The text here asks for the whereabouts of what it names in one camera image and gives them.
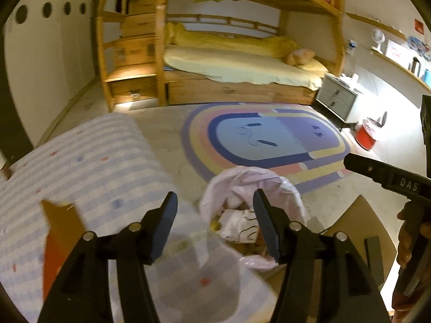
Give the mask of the right hand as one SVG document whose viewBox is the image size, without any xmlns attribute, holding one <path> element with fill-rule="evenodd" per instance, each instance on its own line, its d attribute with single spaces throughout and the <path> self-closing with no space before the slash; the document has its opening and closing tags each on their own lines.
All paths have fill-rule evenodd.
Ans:
<svg viewBox="0 0 431 323">
<path fill-rule="evenodd" d="M 424 222 L 420 226 L 416 227 L 416 230 L 408 230 L 408 212 L 413 210 L 413 207 L 417 207 L 415 202 L 407 202 L 403 209 L 398 213 L 397 219 L 402 220 L 403 224 L 399 230 L 398 235 L 398 247 L 397 247 L 397 263 L 400 265 L 402 270 L 406 269 L 407 264 L 411 261 L 412 257 L 412 243 L 413 235 L 419 232 L 420 235 L 430 240 L 430 222 Z M 424 272 L 420 282 L 418 291 L 415 292 L 411 298 L 404 297 L 402 294 L 394 292 L 392 298 L 392 308 L 394 309 L 394 315 L 398 319 L 405 317 L 416 305 L 420 296 L 424 292 L 425 288 L 430 286 L 430 264 L 427 265 L 427 269 Z"/>
</svg>

